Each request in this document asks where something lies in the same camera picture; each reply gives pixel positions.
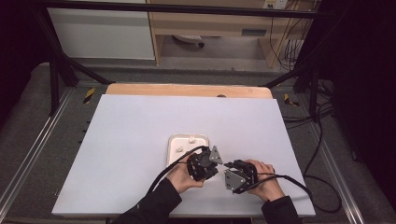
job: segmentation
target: wooden edge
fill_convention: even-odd
[[[108,86],[106,94],[116,95],[173,95],[173,96],[213,96],[224,95],[231,98],[272,99],[272,93],[264,87],[211,86],[178,84],[120,84]]]

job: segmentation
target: small white object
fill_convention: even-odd
[[[189,138],[189,143],[191,143],[191,144],[195,143],[195,137],[194,136],[191,136]]]
[[[178,147],[177,149],[176,149],[176,152],[182,152],[183,151],[183,147]]]

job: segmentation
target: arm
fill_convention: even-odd
[[[302,223],[289,196],[268,201],[262,206],[262,213],[269,224],[297,224]]]
[[[113,224],[166,223],[169,214],[181,203],[178,192],[169,181],[164,178],[158,187],[146,195],[133,208],[120,215]]]
[[[258,179],[263,180],[275,173],[274,167],[263,162],[248,160],[256,167]],[[264,201],[262,213],[269,224],[300,224],[297,211],[289,196],[285,196],[276,179],[268,180],[248,193],[255,194]]]
[[[180,193],[189,188],[201,188],[204,181],[193,180],[187,164],[181,163],[169,171],[158,187],[140,200],[133,208],[120,215],[113,224],[161,224],[166,223],[169,214],[181,203]]]

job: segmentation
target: aluminum rail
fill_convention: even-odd
[[[18,169],[18,171],[16,172],[16,174],[8,184],[7,189],[0,198],[0,223],[2,223],[3,219],[6,217],[9,208],[11,207],[15,198],[17,197],[18,192],[20,191],[30,171],[32,170],[32,167],[34,166],[35,161],[40,155],[41,150],[43,149],[44,145],[46,145],[46,142],[49,139],[50,134],[54,129],[55,125],[57,124],[59,118],[64,112],[64,109],[73,91],[74,91],[73,88],[66,89],[66,91],[64,92],[61,98],[61,102],[58,110],[55,112],[53,116],[48,118],[40,134],[33,143],[25,159],[21,163],[20,168]]]

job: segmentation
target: gray carpet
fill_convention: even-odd
[[[155,82],[155,83],[190,83],[190,84],[220,84],[220,85],[247,85],[256,86],[273,79],[276,74],[263,74],[254,72],[221,72],[221,71],[181,71],[181,70],[151,70],[141,69],[131,72],[128,69],[96,69],[100,75],[119,82]],[[0,162],[1,185],[3,192],[7,183],[18,169],[30,145],[37,137],[39,129],[44,125],[50,111],[48,90],[48,69],[39,67],[35,70],[32,90],[44,92],[34,94],[26,92],[21,103],[17,105],[10,119],[1,130]],[[289,86],[292,80],[283,84]],[[7,213],[6,220],[13,218],[27,218],[31,220],[48,219],[56,223],[59,220],[69,220],[52,215],[51,209],[56,201],[55,193],[62,188],[68,171],[78,152],[78,141],[83,140],[84,132],[89,128],[88,120],[92,118],[99,102],[100,95],[106,87],[98,87],[88,105],[83,99],[89,87],[78,87],[73,92],[59,123],[53,130],[49,141],[43,148],[41,155],[35,163],[31,173],[25,181],[14,204]],[[279,101],[283,116],[302,117],[304,111],[299,106],[285,105],[282,91],[287,88],[275,90],[274,97]],[[346,182],[348,183],[359,209],[367,223],[396,223],[394,211],[389,206],[386,198],[375,184],[362,163],[351,159],[350,150],[337,124],[337,120],[328,117],[323,120],[325,139],[336,158]],[[290,141],[293,145],[297,160],[303,170],[307,165],[317,141],[309,125],[302,125],[289,130]],[[331,182],[320,154],[314,160],[309,172]],[[325,208],[334,208],[337,200],[328,187],[317,181],[307,180],[307,186],[314,193],[314,202]],[[304,219],[306,223],[349,223],[343,209],[335,214],[327,214],[317,210],[315,217]]]

